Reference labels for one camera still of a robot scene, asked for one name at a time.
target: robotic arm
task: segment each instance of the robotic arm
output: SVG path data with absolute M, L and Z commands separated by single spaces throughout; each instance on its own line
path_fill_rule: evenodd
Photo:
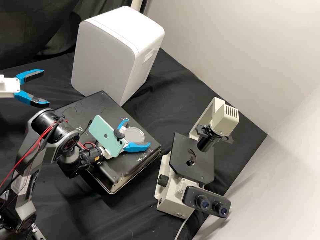
M 97 125 L 93 121 L 90 129 L 109 127 L 111 136 L 108 143 L 119 145 L 127 143 L 124 149 L 117 148 L 115 152 L 108 146 L 99 143 L 91 148 L 84 147 L 80 142 L 77 130 L 68 124 L 63 117 L 59 117 L 52 109 L 44 109 L 35 114 L 28 122 L 25 139 L 18 151 L 15 166 L 8 176 L 13 172 L 12 180 L 0 194 L 0 239 L 42 239 L 45 240 L 39 229 L 35 226 L 36 209 L 31 197 L 34 186 L 41 169 L 42 162 L 57 162 L 63 173 L 68 178 L 79 175 L 90 167 L 100 168 L 103 157 L 116 157 L 120 151 L 128 152 L 145 151 L 150 143 L 141 143 L 138 148 L 127 148 L 129 143 L 124 139 L 125 127 L 120 126 L 121 131 L 113 130 L 109 125 Z M 102 173 L 113 184 L 119 175 L 111 168 L 101 168 Z

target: black cable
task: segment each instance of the black cable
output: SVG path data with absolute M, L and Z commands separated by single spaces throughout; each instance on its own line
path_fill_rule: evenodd
M 90 119 L 90 121 L 88 122 L 87 127 L 83 130 L 82 133 L 80 133 L 80 136 L 81 136 L 82 134 L 84 134 L 84 132 L 90 127 L 91 123 L 92 123 L 92 120 Z

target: black cloth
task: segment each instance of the black cloth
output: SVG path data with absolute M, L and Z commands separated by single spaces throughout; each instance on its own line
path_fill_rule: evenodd
M 79 0 L 0 0 L 0 70 L 29 62 Z
M 5 76 L 39 68 L 40 79 L 23 90 L 59 108 L 83 96 L 71 86 L 73 54 L 2 71 Z M 214 96 L 189 70 L 160 49 L 146 83 L 123 108 L 169 152 L 174 132 L 187 136 Z M 3 179 L 13 167 L 27 120 L 39 109 L 15 99 L 0 99 L 0 158 Z M 218 143 L 215 181 L 208 186 L 225 193 L 266 134 L 240 113 L 234 144 Z M 99 195 L 81 177 L 67 179 L 56 165 L 43 165 L 33 195 L 36 223 L 48 239 L 174 239 L 182 220 L 156 210 L 154 199 L 160 159 L 155 160 L 114 195 Z M 180 239 L 192 239 L 207 216 L 198 211 L 187 221 Z

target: microscope eyepiece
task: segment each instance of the microscope eyepiece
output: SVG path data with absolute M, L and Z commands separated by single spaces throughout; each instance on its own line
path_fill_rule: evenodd
M 212 204 L 212 209 L 220 216 L 220 217 L 226 217 L 228 215 L 228 209 L 226 208 L 226 206 L 219 202 L 219 201 L 215 201 Z
M 196 206 L 203 211 L 209 210 L 209 207 L 211 205 L 210 201 L 205 195 L 196 196 L 195 202 L 196 202 Z

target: inverted microscope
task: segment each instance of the inverted microscope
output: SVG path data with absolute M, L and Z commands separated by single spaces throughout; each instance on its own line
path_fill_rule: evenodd
M 220 140 L 232 144 L 230 135 L 239 122 L 238 110 L 214 98 L 189 136 L 174 134 L 172 150 L 163 155 L 154 197 L 157 210 L 187 219 L 196 209 L 226 218 L 231 202 L 204 189 L 214 180 L 214 147 Z

